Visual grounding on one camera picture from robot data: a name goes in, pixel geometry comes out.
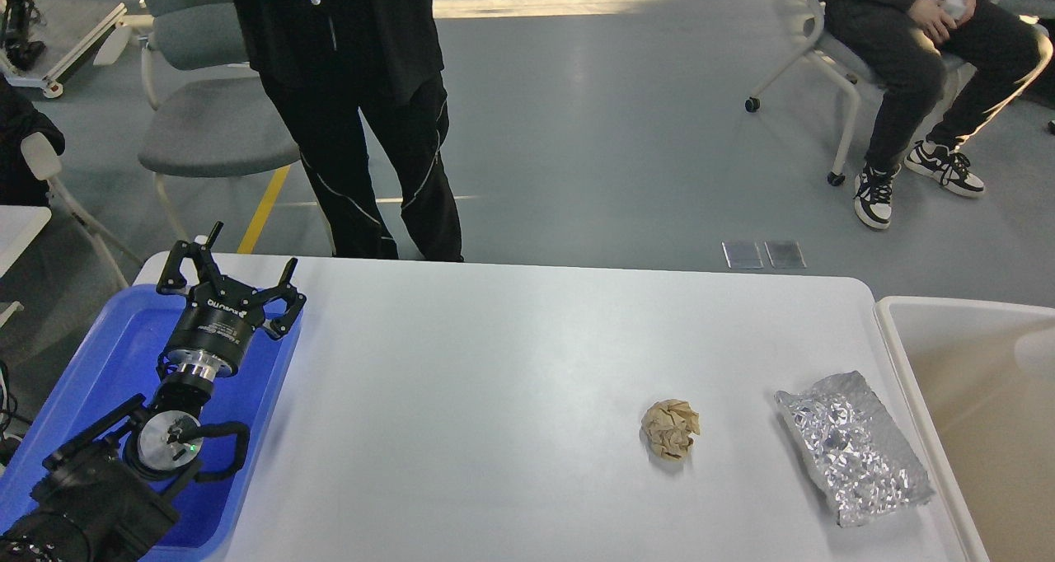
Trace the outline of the robot base stand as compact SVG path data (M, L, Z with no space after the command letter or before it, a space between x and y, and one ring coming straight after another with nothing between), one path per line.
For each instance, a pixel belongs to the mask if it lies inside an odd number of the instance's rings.
M121 2L2 0L2 76L14 88L57 99L68 75L101 47L127 13Z

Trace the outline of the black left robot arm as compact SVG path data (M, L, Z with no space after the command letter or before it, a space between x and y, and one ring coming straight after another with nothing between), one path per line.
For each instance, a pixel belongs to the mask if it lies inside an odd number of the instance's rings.
M232 532L298 344L298 259L258 288L178 241L106 303L2 476L4 561L200 561Z

